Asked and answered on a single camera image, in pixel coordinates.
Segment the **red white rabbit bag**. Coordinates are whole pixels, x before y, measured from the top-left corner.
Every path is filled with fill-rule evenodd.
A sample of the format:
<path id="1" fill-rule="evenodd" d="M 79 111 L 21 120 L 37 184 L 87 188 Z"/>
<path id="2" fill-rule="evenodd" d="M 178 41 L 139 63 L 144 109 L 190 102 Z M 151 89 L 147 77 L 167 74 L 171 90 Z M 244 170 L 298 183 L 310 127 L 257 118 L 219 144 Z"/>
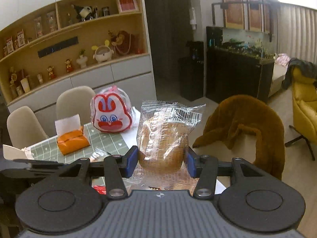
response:
<path id="1" fill-rule="evenodd" d="M 131 128 L 135 112 L 129 96 L 116 85 L 97 93 L 90 102 L 91 123 L 104 133 L 120 133 Z"/>

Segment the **white yellow plush toy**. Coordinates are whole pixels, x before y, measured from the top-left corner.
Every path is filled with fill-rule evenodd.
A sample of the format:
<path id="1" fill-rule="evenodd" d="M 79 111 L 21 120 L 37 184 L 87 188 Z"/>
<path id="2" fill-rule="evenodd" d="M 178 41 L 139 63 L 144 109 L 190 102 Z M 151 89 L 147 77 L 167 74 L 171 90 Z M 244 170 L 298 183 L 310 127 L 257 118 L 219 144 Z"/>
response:
<path id="1" fill-rule="evenodd" d="M 110 61 L 115 53 L 110 47 L 109 40 L 105 40 L 104 44 L 101 46 L 93 45 L 91 49 L 94 51 L 93 59 L 98 63 Z"/>

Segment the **white vase with plant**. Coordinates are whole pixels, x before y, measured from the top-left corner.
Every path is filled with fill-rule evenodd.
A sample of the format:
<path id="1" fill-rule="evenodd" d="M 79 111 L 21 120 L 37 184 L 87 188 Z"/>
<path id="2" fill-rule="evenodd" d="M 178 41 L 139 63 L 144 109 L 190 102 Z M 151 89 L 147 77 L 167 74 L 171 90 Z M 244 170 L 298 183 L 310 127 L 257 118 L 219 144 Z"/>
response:
<path id="1" fill-rule="evenodd" d="M 79 51 L 79 57 L 76 59 L 76 63 L 80 66 L 81 69 L 87 66 L 88 58 L 85 55 L 85 49 Z"/>

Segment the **red spicy strip pack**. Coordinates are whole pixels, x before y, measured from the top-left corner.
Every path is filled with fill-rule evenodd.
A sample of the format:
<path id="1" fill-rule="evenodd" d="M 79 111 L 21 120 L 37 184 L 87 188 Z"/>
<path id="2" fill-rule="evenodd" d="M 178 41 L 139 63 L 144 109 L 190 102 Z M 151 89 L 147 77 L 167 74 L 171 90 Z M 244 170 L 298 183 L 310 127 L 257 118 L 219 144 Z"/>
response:
<path id="1" fill-rule="evenodd" d="M 94 185 L 93 188 L 101 195 L 106 195 L 106 187 L 101 185 Z"/>

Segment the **white paper bag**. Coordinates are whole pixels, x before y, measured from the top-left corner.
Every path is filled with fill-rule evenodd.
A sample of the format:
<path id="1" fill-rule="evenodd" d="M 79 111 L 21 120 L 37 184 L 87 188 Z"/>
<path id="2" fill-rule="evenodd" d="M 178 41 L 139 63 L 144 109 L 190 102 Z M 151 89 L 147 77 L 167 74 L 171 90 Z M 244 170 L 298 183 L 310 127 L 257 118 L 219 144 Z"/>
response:
<path id="1" fill-rule="evenodd" d="M 18 149 L 9 145 L 3 145 L 3 156 L 6 160 L 11 161 L 16 159 L 34 159 L 29 148 Z"/>

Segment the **beige dining chair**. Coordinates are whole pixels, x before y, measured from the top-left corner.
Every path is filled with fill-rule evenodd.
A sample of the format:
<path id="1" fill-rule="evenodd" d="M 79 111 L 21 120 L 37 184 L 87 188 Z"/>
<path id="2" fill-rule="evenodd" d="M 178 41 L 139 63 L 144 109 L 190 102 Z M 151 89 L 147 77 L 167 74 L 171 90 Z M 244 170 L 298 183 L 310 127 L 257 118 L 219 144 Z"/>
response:
<path id="1" fill-rule="evenodd" d="M 12 146 L 18 149 L 29 147 L 48 138 L 28 106 L 22 106 L 10 113 L 7 128 Z"/>
<path id="2" fill-rule="evenodd" d="M 90 103 L 95 92 L 88 86 L 78 86 L 59 95 L 56 102 L 57 120 L 79 115 L 81 125 L 90 122 Z"/>

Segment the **orange tissue box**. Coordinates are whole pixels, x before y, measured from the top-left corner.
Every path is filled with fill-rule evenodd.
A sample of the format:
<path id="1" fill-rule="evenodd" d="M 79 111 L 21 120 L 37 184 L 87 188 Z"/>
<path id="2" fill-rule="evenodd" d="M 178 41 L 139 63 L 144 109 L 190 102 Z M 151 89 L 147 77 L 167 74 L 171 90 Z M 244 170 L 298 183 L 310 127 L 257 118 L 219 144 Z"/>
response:
<path id="1" fill-rule="evenodd" d="M 57 146 L 62 155 L 68 155 L 89 147 L 88 138 L 84 135 L 79 114 L 55 121 Z"/>

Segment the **black fish tank cabinet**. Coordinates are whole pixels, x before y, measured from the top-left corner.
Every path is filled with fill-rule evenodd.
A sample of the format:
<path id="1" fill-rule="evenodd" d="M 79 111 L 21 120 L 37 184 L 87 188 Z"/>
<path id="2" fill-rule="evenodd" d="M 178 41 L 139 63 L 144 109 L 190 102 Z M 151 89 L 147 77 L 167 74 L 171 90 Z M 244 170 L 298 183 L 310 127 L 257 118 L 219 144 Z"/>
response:
<path id="1" fill-rule="evenodd" d="M 244 49 L 242 42 L 222 43 L 220 27 L 216 27 L 215 6 L 222 10 L 229 5 L 268 7 L 269 41 L 272 41 L 272 4 L 268 2 L 218 2 L 211 4 L 212 26 L 206 27 L 206 97 L 216 103 L 234 95 L 250 95 L 267 102 L 273 75 L 274 60 L 266 58 L 264 49 Z"/>

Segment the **brown plush blanket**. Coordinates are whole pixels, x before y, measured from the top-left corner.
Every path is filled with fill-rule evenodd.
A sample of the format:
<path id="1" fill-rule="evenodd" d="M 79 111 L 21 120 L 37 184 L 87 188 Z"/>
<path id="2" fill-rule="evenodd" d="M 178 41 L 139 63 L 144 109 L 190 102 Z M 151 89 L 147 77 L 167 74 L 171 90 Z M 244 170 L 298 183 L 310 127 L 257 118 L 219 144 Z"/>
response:
<path id="1" fill-rule="evenodd" d="M 283 122 L 272 108 L 252 96 L 235 95 L 223 100 L 192 146 L 200 148 L 221 141 L 231 150 L 242 133 L 256 136 L 253 165 L 281 180 L 285 166 Z"/>

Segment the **green checked tablecloth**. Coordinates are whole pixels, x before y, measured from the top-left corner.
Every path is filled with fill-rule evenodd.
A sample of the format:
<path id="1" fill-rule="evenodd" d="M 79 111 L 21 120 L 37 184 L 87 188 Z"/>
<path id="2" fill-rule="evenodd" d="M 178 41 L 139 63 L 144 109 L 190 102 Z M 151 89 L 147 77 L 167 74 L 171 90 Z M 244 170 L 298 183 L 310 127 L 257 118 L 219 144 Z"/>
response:
<path id="1" fill-rule="evenodd" d="M 131 128 L 120 133 L 103 133 L 91 123 L 81 127 L 70 140 L 54 136 L 24 149 L 25 155 L 31 160 L 72 163 L 82 157 L 92 162 L 100 162 L 110 155 L 125 155 L 137 145 L 137 128 L 141 113 L 133 108 L 133 124 Z M 198 180 L 191 178 L 186 166 L 182 165 L 175 174 L 155 176 L 145 171 L 138 164 L 130 178 L 124 179 L 128 191 L 131 190 L 189 190 L 193 193 Z"/>

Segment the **round bun clear pack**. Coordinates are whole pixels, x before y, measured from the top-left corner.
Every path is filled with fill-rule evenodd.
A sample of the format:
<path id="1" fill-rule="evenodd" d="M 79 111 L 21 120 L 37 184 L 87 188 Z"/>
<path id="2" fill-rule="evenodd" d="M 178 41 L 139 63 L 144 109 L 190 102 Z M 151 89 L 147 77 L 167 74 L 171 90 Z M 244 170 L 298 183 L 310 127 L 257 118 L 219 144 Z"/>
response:
<path id="1" fill-rule="evenodd" d="M 197 180 L 187 171 L 189 134 L 201 122 L 205 105 L 144 101 L 137 130 L 138 163 L 128 190 L 189 190 Z"/>

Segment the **wooden wall shelf unit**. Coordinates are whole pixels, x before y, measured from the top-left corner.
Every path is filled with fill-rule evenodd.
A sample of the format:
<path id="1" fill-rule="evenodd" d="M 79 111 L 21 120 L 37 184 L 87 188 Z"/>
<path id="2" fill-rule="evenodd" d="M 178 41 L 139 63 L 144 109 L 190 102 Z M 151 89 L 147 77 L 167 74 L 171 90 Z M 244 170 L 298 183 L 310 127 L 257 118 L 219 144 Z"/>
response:
<path id="1" fill-rule="evenodd" d="M 93 45 L 110 41 L 110 61 Z M 83 69 L 79 51 L 88 58 Z M 156 97 L 145 0 L 1 0 L 1 96 L 8 112 L 28 106 L 47 135 L 55 134 L 63 92 L 115 84 L 135 107 Z"/>

